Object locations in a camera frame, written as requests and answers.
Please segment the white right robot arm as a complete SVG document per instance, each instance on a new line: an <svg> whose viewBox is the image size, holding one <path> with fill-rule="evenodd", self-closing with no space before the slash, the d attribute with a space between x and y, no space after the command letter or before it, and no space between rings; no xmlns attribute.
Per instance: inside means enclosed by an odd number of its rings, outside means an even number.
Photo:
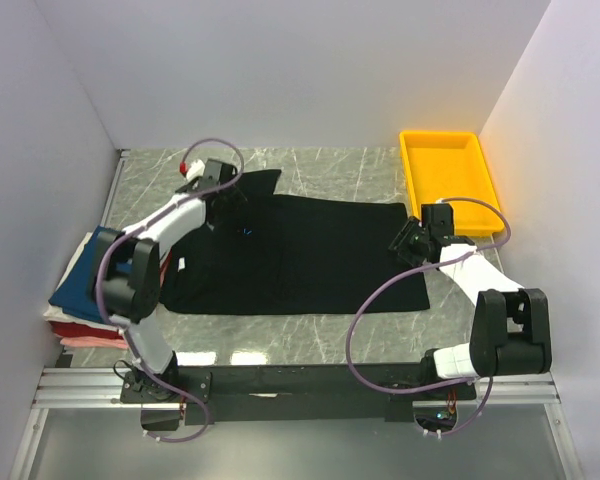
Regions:
<svg viewBox="0 0 600 480"><path fill-rule="evenodd" d="M410 269L400 276L436 269L452 280L474 306L468 342L433 350L419 374L419 386L396 394L423 393L440 399L454 385L497 376L537 375L550 370L552 346L549 305L540 289L509 279L482 254L479 246L456 232L451 203L488 203L468 197L442 199L421 207L389 246L389 252Z"/></svg>

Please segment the black t shirt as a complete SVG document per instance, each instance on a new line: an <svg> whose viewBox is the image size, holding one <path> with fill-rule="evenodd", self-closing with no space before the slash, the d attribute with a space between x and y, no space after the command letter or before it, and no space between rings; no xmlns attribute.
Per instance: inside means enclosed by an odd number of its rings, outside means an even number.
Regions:
<svg viewBox="0 0 600 480"><path fill-rule="evenodd" d="M171 250L161 304L180 314L353 314L405 269L388 251L401 203L278 194L277 169L244 174L246 201Z"/></svg>

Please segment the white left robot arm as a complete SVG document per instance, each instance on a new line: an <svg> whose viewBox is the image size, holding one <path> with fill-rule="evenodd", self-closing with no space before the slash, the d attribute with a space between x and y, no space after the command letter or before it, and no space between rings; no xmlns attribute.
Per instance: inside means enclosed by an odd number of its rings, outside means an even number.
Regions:
<svg viewBox="0 0 600 480"><path fill-rule="evenodd" d="M180 388L178 362L157 325L162 267L177 242L209 227L243 200L235 184L243 169L220 160L196 164L195 176L145 219L120 231L101 231L87 292L102 319L127 343L137 383L156 401L173 399Z"/></svg>

